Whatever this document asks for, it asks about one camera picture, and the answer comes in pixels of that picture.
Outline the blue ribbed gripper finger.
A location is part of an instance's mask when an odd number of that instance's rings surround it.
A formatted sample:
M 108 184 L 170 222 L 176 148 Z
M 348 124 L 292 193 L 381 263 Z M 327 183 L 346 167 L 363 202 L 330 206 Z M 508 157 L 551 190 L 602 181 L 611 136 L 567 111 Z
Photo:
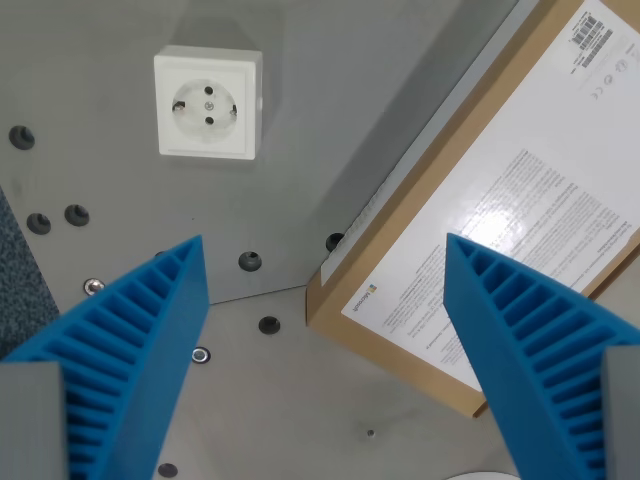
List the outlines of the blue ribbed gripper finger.
M 455 234 L 443 303 L 523 479 L 604 479 L 601 365 L 639 331 L 569 287 Z
M 195 236 L 7 356 L 61 368 L 70 478 L 153 477 L 208 309 L 203 242 Z

